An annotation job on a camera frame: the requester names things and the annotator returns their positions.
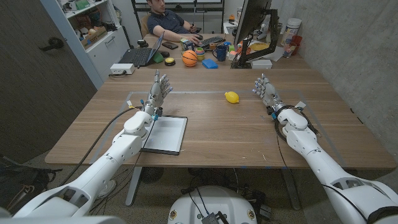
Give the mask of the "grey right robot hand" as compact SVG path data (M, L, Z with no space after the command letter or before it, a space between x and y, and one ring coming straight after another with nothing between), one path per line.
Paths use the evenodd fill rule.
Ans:
M278 114L286 104L279 97L279 94L269 79L262 74L255 82L255 89L252 91L257 94L262 102L271 110L271 113Z

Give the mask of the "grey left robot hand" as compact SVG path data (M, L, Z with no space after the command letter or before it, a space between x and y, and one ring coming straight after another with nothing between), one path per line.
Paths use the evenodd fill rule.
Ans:
M142 111L149 115L155 114L155 111L162 106L165 97L173 90L170 86L167 75L160 76L160 71L155 71L154 83L147 95Z

